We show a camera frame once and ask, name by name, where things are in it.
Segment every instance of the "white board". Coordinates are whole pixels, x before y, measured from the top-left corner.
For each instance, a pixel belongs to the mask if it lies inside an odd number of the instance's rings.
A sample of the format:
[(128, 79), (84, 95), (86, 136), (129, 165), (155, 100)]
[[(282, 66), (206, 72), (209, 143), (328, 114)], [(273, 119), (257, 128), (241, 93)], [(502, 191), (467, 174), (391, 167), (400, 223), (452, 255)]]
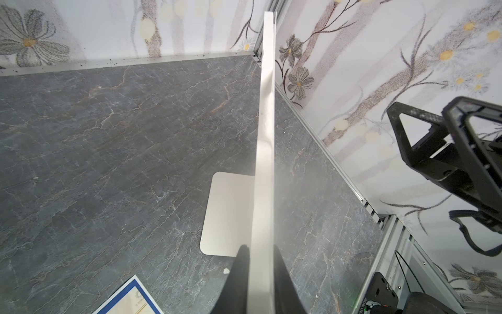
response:
[(255, 192), (249, 248), (248, 314), (273, 314), (274, 305), (274, 107), (275, 21), (265, 12)]

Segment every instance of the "floral wallpaper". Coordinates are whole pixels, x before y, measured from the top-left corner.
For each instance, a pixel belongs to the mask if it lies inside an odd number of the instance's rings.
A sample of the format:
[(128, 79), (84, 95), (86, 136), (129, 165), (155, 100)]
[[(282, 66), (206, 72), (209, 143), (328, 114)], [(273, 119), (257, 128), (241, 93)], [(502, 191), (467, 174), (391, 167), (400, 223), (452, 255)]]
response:
[(0, 66), (252, 51), (269, 2), (6, 0)]
[[(464, 300), (502, 304), (502, 255), (474, 252), (449, 219), (474, 208), (407, 167), (386, 112), (400, 101), (440, 115), (460, 95), (502, 104), (502, 2), (312, 3), (289, 1), (278, 22), (277, 84), (373, 209), (396, 214)], [(410, 119), (417, 141), (429, 126)], [(482, 138), (502, 135), (501, 125), (482, 128)], [(483, 249), (502, 243), (464, 223)]]

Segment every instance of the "marble tabletop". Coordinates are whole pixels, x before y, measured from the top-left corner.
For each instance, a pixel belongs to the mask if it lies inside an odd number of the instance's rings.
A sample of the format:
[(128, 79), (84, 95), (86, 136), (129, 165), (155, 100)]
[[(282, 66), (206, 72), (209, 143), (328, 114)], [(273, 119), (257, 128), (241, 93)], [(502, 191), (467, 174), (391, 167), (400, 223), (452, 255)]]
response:
[[(92, 313), (137, 275), (209, 313), (233, 258), (199, 241), (215, 172), (252, 175), (250, 56), (0, 77), (0, 309)], [(382, 232), (276, 97), (276, 242), (309, 313), (348, 313)]]

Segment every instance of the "paper with blue border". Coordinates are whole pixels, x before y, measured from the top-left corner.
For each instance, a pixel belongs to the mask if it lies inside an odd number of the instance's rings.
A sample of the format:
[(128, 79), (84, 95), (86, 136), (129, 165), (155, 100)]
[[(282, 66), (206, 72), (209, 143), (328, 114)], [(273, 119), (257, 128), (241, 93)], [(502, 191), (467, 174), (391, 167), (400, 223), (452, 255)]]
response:
[(93, 314), (164, 314), (134, 275)]

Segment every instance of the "white wall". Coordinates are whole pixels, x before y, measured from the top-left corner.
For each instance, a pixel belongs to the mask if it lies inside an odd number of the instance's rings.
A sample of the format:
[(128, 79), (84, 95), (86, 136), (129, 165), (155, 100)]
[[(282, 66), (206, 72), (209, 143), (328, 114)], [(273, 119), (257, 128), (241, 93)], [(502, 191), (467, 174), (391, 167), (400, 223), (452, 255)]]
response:
[(268, 2), (7, 0), (0, 66), (252, 51)]

